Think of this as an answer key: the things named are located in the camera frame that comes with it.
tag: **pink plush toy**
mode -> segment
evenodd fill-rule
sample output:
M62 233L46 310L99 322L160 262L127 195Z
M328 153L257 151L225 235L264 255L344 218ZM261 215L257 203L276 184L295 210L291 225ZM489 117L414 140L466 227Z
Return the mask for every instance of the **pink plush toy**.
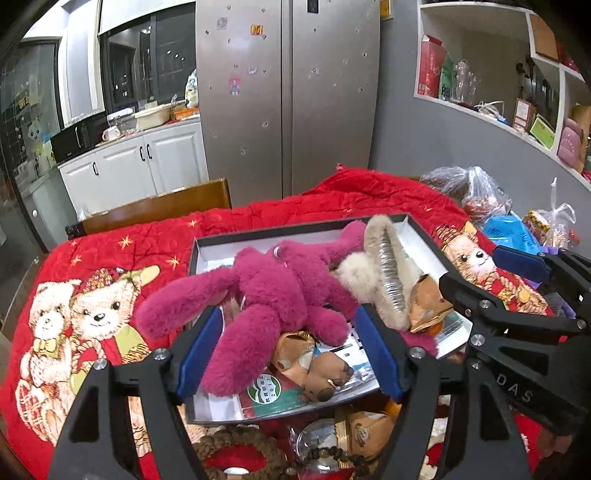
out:
M238 393L271 361L282 333L305 329L332 346L346 340L345 318L358 304L329 267L362 251L364 232L365 224L355 221L331 243L283 241L267 253L245 248L233 267L179 278L149 296L138 309L137 327L148 339L162 338L208 305L235 299L243 311L216 345L201 387L219 397Z

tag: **fridge door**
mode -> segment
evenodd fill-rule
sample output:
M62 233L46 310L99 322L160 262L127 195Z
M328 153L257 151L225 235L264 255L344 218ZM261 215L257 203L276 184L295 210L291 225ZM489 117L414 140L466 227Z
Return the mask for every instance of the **fridge door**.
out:
M207 169L232 204L282 197L281 2L196 2Z
M293 2L293 194L337 163L367 168L379 29L376 0Z

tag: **red box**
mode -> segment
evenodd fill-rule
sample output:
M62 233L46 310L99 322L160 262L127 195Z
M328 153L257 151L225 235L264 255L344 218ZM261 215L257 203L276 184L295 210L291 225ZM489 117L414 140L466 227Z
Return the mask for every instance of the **red box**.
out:
M424 35L421 42L421 64L418 74L418 94L437 98L439 96L439 80L441 65L447 51L441 41Z

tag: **cabinet handle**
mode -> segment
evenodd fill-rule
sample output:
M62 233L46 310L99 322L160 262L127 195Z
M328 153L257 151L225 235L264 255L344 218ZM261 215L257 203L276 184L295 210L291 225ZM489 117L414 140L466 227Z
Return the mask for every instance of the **cabinet handle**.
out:
M80 137L78 136L78 127L75 127L74 133L76 134L76 141L78 142L78 148L82 148L82 145L80 145Z

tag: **snack bag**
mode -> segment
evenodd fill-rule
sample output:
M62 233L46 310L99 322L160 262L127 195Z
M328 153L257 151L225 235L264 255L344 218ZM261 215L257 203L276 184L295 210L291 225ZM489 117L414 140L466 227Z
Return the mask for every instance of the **snack bag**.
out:
M545 247L568 248L571 226L577 221L574 209L563 203L556 206L556 178L551 184L549 212L546 210L530 210L523 218L523 223Z

